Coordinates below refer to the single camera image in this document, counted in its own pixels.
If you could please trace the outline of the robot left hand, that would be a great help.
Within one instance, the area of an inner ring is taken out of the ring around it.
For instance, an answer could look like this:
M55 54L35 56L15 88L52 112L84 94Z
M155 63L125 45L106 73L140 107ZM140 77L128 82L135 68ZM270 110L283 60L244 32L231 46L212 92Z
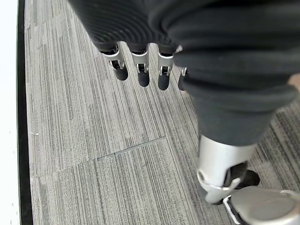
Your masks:
M186 68L182 87L194 99L199 183L219 203L246 173L251 152L275 111L298 95L289 84L300 71L297 0L72 0L95 47L134 52L148 43Z

